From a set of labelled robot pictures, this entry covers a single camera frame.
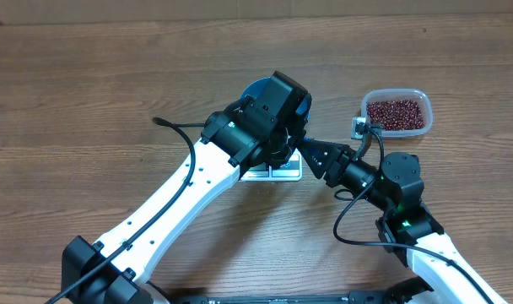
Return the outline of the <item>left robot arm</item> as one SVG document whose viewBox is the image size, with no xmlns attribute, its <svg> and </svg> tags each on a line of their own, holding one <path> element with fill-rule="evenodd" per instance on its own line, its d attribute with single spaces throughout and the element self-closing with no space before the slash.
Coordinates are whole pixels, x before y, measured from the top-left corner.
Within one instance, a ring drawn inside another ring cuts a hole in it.
<svg viewBox="0 0 513 304">
<path fill-rule="evenodd" d="M 50 301 L 166 303 L 150 282 L 166 251 L 189 224 L 252 167 L 286 163 L 305 135 L 311 108 L 306 88 L 279 71 L 203 124 L 191 141 L 181 128 L 156 117 L 185 139 L 189 155 L 171 177 L 122 223 L 89 243 L 75 237 L 62 252 L 62 285 Z"/>
</svg>

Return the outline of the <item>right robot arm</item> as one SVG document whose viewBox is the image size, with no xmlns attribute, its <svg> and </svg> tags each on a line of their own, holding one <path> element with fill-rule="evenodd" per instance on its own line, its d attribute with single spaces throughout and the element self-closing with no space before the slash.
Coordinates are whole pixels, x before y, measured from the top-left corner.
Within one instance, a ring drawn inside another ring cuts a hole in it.
<svg viewBox="0 0 513 304">
<path fill-rule="evenodd" d="M 347 145 L 303 140 L 299 152 L 316 178 L 382 210 L 374 244 L 395 254 L 415 276 L 384 292 L 384 303 L 502 303 L 464 259 L 443 226 L 422 202 L 424 183 L 417 156 L 394 152 L 378 166 Z"/>
</svg>

